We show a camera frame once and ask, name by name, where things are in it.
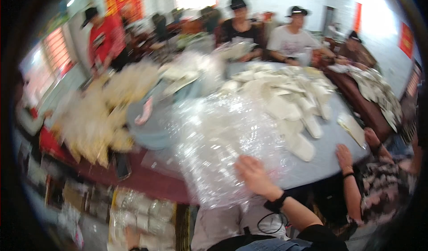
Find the cord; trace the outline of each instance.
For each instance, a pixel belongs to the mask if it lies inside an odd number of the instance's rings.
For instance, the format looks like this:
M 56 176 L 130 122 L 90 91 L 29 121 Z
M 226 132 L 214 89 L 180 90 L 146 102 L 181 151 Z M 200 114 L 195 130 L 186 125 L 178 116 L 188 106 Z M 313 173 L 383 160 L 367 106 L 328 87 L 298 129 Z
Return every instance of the cord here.
M 268 216 L 270 216 L 270 215 L 276 215 L 276 213 L 269 213 L 269 214 L 267 214 L 266 216 L 264 216 L 264 217 L 262 217 L 258 222 L 257 222 L 257 229 L 259 229 L 259 231 L 260 232 L 262 232 L 262 233 L 265 233 L 265 234 L 274 234 L 274 233 L 276 233 L 276 232 L 278 232 L 278 231 L 280 231 L 281 230 L 281 227 L 282 227 L 282 225 L 284 225 L 284 215 L 283 214 L 278 214 L 279 216 L 280 216 L 280 219 L 281 219 L 281 225 L 280 225 L 280 227 L 276 230 L 276 231 L 274 231 L 274 232 L 265 232 L 265 231 L 263 231 L 262 229 L 260 229 L 260 222 L 262 222 L 265 218 L 267 218 Z

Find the red banner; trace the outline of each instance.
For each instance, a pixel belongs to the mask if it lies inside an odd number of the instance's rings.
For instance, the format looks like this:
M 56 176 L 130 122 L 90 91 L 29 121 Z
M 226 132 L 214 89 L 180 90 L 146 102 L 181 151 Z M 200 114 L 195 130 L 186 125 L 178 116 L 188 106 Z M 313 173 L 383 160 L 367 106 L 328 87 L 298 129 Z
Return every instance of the red banner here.
M 357 3 L 356 9 L 355 9 L 355 21 L 354 21 L 354 31 L 356 31 L 357 33 L 360 31 L 361 8 L 362 8 L 362 5 L 360 3 Z
M 143 18 L 143 3 L 141 0 L 106 0 L 107 15 L 120 13 L 130 22 Z
M 401 23 L 399 47 L 410 59 L 412 58 L 413 33 L 405 23 Z

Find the door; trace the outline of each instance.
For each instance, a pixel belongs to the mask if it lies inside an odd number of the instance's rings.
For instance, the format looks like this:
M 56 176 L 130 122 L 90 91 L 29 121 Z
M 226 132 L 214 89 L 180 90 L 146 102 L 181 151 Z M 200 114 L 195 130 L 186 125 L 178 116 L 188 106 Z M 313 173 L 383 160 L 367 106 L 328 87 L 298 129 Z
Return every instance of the door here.
M 332 7 L 328 7 L 325 6 L 326 10 L 325 10 L 325 15 L 324 15 L 324 27 L 322 29 L 323 31 L 323 36 L 327 36 L 330 34 L 329 30 L 328 30 L 328 26 L 333 23 L 334 20 L 334 10 L 335 8 Z

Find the black cap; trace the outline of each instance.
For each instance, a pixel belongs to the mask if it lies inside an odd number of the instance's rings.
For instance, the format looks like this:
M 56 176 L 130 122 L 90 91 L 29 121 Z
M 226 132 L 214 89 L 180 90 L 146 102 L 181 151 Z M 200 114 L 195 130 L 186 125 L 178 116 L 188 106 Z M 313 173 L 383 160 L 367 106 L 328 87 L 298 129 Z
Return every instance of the black cap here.
M 311 12 L 309 10 L 305 10 L 304 8 L 301 8 L 299 6 L 294 6 L 290 8 L 290 15 L 288 17 L 293 16 L 293 14 L 303 14 L 304 16 L 311 15 Z
M 98 9 L 95 7 L 88 8 L 87 10 L 85 10 L 85 21 L 83 22 L 80 29 L 83 29 L 83 27 L 85 27 L 89 23 L 89 21 L 97 14 L 98 14 Z
M 356 40 L 356 41 L 358 41 L 358 42 L 362 43 L 362 40 L 358 37 L 358 34 L 356 33 L 356 31 L 352 31 L 352 32 L 349 34 L 348 38 L 353 39 L 353 40 Z
M 247 4 L 245 4 L 244 0 L 231 0 L 231 2 L 230 2 L 230 8 L 232 10 L 237 10 L 237 9 L 240 9 L 240 8 L 244 8 L 246 6 L 247 6 Z

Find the red shirt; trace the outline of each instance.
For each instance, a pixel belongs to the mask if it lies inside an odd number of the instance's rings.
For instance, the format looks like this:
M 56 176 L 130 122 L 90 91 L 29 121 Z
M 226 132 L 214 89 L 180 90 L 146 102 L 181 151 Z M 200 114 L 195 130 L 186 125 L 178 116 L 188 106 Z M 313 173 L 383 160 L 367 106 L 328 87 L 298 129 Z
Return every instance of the red shirt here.
M 89 61 L 91 65 L 94 65 L 95 58 L 98 57 L 101 62 L 104 62 L 109 53 L 114 59 L 125 47 L 125 30 L 121 19 L 116 15 L 106 16 L 101 27 L 93 26 L 91 29 L 88 47 Z

